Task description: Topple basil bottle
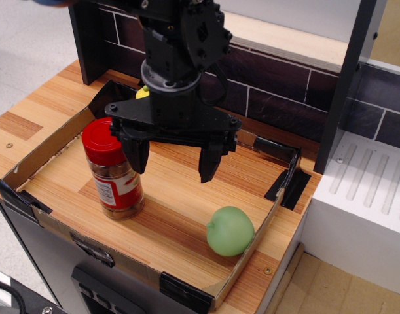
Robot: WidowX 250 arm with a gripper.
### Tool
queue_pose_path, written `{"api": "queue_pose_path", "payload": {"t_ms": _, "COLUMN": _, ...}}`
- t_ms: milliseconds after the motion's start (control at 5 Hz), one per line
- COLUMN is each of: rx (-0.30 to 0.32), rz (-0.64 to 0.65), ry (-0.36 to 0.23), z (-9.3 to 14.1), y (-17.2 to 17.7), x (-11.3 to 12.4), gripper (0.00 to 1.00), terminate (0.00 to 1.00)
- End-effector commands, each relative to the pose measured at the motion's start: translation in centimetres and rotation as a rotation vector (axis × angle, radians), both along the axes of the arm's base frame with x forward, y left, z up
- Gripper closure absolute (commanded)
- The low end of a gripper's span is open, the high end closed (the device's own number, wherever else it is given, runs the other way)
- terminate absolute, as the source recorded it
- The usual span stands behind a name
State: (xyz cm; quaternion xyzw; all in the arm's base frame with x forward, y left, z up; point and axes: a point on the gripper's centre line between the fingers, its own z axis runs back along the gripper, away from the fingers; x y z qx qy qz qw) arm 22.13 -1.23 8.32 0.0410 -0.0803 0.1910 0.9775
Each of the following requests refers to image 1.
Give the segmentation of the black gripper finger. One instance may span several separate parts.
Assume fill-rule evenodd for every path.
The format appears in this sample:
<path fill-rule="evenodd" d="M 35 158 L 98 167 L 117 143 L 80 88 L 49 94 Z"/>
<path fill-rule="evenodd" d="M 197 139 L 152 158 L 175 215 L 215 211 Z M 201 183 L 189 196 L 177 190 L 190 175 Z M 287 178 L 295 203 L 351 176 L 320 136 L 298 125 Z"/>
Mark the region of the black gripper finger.
<path fill-rule="evenodd" d="M 149 141 L 124 138 L 122 149 L 131 168 L 135 172 L 143 174 L 149 158 Z"/>
<path fill-rule="evenodd" d="M 198 166 L 201 183 L 207 183 L 213 179 L 224 152 L 224 145 L 219 143 L 212 143 L 208 147 L 201 148 Z"/>

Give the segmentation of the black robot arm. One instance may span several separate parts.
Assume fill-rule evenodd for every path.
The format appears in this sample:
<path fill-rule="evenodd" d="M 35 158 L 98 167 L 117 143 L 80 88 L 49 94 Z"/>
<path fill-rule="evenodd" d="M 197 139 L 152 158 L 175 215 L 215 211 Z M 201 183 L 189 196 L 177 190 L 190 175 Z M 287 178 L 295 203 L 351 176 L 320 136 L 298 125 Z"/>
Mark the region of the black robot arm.
<path fill-rule="evenodd" d="M 228 82 L 218 60 L 230 52 L 232 34 L 213 1 L 106 1 L 105 5 L 135 14 L 144 34 L 141 79 L 149 95 L 114 102 L 105 113 L 111 134 L 122 144 L 132 169 L 145 171 L 150 142 L 198 147 L 203 183 L 212 180 L 222 156 L 237 144 L 238 118 L 219 110 L 225 96 L 204 99 L 202 74 Z"/>

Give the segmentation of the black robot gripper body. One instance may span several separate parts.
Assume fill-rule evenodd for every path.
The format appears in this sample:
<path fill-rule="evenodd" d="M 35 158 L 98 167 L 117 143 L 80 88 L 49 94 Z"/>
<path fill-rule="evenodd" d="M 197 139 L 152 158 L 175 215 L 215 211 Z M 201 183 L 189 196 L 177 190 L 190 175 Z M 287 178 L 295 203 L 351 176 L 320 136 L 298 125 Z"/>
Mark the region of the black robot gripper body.
<path fill-rule="evenodd" d="M 202 97 L 200 79 L 205 69 L 195 69 L 186 78 L 168 80 L 143 61 L 142 81 L 149 95 L 140 99 L 116 101 L 105 107 L 112 119 L 111 133 L 121 141 L 161 141 L 201 148 L 220 147 L 234 152 L 240 120 L 218 109 L 228 94 L 228 80 L 214 62 L 207 71 L 216 75 L 223 94 L 217 99 Z"/>

